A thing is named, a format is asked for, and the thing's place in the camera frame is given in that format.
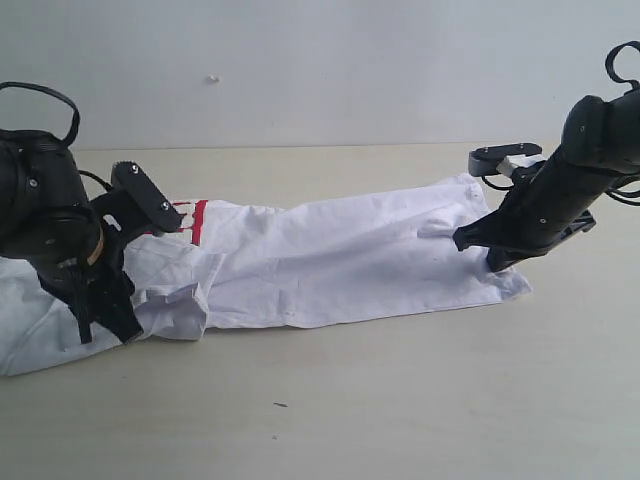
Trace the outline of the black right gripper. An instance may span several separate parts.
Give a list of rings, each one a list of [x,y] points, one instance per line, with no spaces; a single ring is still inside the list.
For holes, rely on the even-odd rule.
[[[591,230],[596,221],[589,212],[597,199],[597,174],[568,164],[546,164],[531,179],[514,203],[502,207],[499,226],[483,217],[459,227],[452,235],[458,251],[472,246],[489,248],[486,263],[491,272],[506,270],[532,257],[544,256],[578,233]]]

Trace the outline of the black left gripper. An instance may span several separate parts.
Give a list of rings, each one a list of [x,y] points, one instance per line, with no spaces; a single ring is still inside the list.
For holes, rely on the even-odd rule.
[[[126,191],[108,191],[90,206],[90,222],[71,213],[48,220],[58,235],[58,252],[37,262],[38,279],[69,307],[81,343],[93,341],[91,325],[97,320],[121,344],[130,344],[143,328],[131,303],[135,286],[124,272],[124,249],[150,231],[150,218]]]

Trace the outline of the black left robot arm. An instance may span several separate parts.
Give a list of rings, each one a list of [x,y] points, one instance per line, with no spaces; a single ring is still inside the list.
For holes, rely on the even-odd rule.
[[[62,141],[42,131],[2,132],[1,255],[30,264],[41,288],[75,317],[84,344],[92,324],[123,344],[143,332],[123,250]]]

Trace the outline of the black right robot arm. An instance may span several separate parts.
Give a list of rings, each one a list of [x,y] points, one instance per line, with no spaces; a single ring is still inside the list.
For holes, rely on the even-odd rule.
[[[479,148],[469,155],[474,177],[503,175],[511,181],[499,207],[458,228],[458,250],[488,250],[493,272],[541,257],[595,221],[589,207],[602,195],[639,178],[639,94],[606,102],[586,96],[570,111],[561,142],[545,161],[518,167],[511,156],[533,156],[540,147],[524,143]]]

